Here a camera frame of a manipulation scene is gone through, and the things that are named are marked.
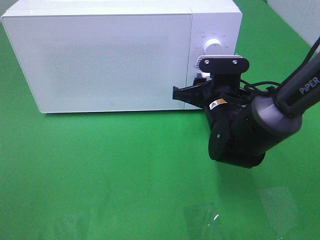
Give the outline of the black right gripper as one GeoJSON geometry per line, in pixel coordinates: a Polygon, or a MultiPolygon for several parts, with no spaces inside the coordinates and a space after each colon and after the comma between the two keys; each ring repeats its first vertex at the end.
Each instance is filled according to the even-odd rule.
{"type": "Polygon", "coordinates": [[[242,105],[247,92],[240,88],[240,82],[239,76],[213,76],[211,80],[197,77],[192,86],[174,86],[172,98],[207,110],[224,104],[242,105]]]}

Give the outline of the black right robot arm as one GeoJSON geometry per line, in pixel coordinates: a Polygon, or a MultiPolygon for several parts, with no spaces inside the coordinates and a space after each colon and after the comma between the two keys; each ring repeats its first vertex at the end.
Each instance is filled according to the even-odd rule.
{"type": "Polygon", "coordinates": [[[249,66],[240,55],[202,55],[193,84],[172,94],[204,110],[210,158],[243,168],[259,165],[269,149],[297,133],[303,113],[320,100],[319,56],[308,54],[288,79],[268,82],[265,91],[257,83],[241,86],[249,66]]]}

